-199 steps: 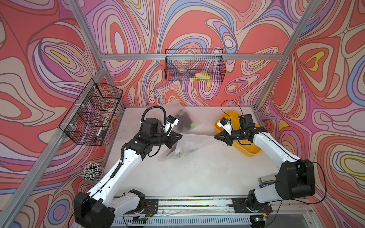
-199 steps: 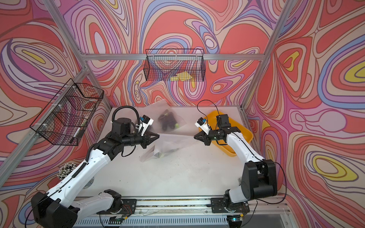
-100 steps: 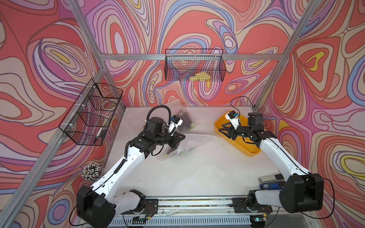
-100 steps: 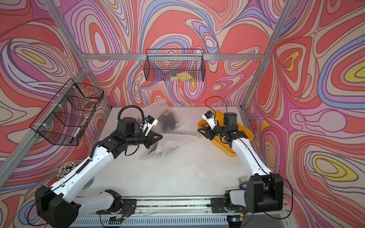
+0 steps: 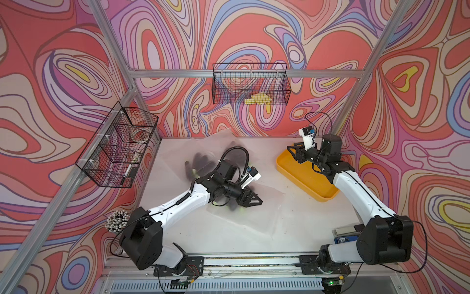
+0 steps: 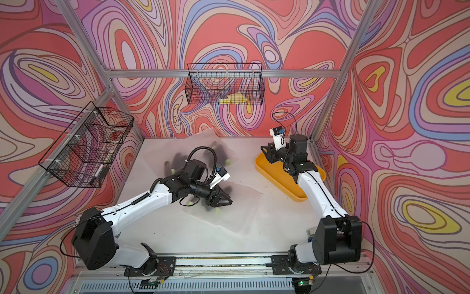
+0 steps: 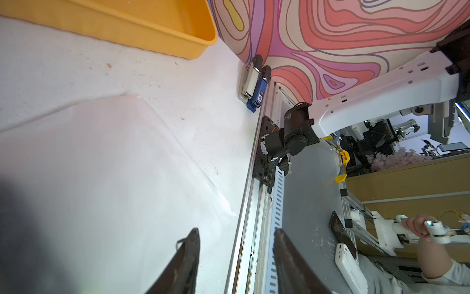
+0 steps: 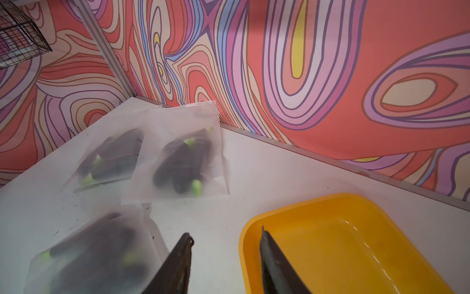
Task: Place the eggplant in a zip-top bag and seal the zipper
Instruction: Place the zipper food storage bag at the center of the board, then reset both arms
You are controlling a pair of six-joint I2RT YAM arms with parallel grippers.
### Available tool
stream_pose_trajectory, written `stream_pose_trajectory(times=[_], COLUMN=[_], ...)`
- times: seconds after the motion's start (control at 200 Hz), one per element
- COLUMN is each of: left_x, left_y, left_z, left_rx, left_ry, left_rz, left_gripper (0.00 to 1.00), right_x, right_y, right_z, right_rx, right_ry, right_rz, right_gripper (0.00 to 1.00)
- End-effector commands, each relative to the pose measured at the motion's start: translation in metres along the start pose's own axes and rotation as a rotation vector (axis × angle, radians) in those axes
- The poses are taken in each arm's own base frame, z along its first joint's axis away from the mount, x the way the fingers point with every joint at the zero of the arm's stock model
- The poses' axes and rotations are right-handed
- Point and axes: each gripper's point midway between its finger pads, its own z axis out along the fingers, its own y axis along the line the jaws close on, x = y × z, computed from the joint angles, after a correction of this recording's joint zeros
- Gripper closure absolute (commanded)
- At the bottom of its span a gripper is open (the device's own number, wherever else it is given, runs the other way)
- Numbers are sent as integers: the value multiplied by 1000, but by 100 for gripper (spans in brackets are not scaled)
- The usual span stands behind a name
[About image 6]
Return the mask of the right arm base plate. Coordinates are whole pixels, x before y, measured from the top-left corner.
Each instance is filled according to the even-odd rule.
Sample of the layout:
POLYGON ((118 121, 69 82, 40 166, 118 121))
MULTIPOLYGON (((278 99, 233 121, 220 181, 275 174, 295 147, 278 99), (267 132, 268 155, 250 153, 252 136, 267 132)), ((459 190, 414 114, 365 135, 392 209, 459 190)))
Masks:
POLYGON ((318 276, 322 273, 322 269, 315 263, 301 263, 295 256, 291 255, 273 255, 271 261, 266 264, 268 268, 272 268, 274 275, 309 275, 318 276))

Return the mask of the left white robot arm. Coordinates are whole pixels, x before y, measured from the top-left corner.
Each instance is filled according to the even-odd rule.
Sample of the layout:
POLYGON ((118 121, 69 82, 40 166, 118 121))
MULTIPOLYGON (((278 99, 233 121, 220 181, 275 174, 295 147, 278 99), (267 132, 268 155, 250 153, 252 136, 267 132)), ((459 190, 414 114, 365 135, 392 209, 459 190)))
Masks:
POLYGON ((230 196, 219 187, 230 178, 223 167, 216 168, 205 182, 207 166, 188 160, 174 175, 156 179, 151 187, 130 200, 105 209, 90 208, 82 216, 72 237, 72 246, 88 270, 124 266, 150 276, 161 269, 157 254, 146 243, 130 245, 119 239, 124 229, 139 218, 178 202, 187 196, 203 199, 210 207, 230 206, 230 196))

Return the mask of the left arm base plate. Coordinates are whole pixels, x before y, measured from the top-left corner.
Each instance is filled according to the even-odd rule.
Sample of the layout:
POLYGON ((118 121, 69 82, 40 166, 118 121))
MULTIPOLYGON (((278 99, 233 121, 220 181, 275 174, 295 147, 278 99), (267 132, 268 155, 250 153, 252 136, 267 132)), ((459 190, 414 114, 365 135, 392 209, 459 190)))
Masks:
POLYGON ((127 267, 125 277, 171 277, 176 268, 176 257, 150 257, 150 259, 140 268, 127 267))

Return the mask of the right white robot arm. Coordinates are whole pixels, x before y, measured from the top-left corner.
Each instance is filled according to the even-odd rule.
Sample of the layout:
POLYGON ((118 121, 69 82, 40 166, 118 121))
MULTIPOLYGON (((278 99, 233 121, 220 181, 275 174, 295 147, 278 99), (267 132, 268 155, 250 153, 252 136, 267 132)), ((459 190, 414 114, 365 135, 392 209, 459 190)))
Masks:
POLYGON ((308 138, 296 134, 287 142, 278 131, 272 129, 270 134, 273 142, 261 147, 266 159, 271 164, 283 164, 282 170, 303 190, 319 217, 313 240, 293 247, 296 260, 320 265, 359 261, 362 222, 336 202, 321 179, 318 168, 308 160, 308 138))

